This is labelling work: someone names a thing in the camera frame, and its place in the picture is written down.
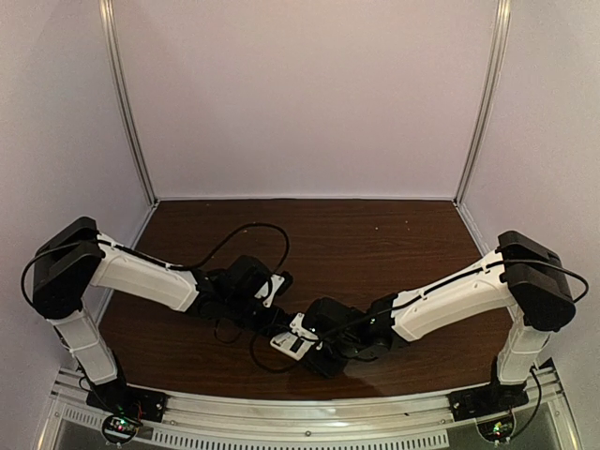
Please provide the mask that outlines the white red remote control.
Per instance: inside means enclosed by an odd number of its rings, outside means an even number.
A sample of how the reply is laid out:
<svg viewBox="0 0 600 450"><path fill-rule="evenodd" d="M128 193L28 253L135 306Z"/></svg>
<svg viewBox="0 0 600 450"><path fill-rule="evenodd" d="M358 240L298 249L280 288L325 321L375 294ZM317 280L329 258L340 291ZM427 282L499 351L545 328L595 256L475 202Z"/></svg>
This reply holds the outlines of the white red remote control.
<svg viewBox="0 0 600 450"><path fill-rule="evenodd" d="M315 335L298 336L292 332L285 332L272 337L270 346L295 361L303 359L314 347L321 348L319 339Z"/></svg>

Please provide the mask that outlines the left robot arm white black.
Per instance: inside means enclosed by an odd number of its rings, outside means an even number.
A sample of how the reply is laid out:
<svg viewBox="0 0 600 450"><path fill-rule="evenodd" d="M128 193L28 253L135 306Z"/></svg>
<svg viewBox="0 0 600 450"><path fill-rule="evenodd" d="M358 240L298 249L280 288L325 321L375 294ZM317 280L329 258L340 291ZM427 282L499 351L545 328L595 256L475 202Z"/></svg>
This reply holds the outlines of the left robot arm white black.
<svg viewBox="0 0 600 450"><path fill-rule="evenodd" d="M262 333L287 314L276 297L293 277L243 255L225 269L173 264L125 247L79 217L40 247L20 279L24 301L49 322L79 363L94 401L115 416L129 414L135 395L123 369L83 304L89 287L107 288L214 323Z"/></svg>

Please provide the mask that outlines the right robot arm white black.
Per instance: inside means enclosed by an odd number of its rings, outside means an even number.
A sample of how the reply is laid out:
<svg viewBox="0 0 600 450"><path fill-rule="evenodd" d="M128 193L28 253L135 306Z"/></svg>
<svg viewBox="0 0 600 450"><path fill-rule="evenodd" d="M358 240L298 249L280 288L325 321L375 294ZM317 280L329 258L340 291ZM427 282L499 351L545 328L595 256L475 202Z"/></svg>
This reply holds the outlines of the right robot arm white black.
<svg viewBox="0 0 600 450"><path fill-rule="evenodd" d="M367 311L331 298L313 302L302 321L313 333L302 363L332 378L352 360L371 362L424 336L492 309L514 308L506 342L493 359L488 384L455 391L459 417L501 413L527 403L526 382L553 333L575 317L578 299L557 253L517 231L471 266L423 288L388 294Z"/></svg>

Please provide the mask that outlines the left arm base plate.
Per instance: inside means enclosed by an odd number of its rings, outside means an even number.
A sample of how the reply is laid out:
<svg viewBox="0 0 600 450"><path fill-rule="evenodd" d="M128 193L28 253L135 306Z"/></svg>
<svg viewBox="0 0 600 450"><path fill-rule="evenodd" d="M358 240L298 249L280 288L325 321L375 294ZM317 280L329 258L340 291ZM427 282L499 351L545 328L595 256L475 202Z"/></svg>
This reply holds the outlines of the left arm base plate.
<svg viewBox="0 0 600 450"><path fill-rule="evenodd" d="M111 382L91 388L86 404L108 413L160 423L167 399L163 392Z"/></svg>

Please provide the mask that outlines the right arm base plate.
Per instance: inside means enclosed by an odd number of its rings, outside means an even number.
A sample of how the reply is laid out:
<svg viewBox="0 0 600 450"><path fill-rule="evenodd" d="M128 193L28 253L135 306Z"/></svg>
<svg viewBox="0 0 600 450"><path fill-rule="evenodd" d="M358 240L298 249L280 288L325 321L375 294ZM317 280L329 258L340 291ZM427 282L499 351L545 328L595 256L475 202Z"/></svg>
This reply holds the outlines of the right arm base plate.
<svg viewBox="0 0 600 450"><path fill-rule="evenodd" d="M529 397L525 384L486 384L451 392L450 409L456 422L502 413L526 405Z"/></svg>

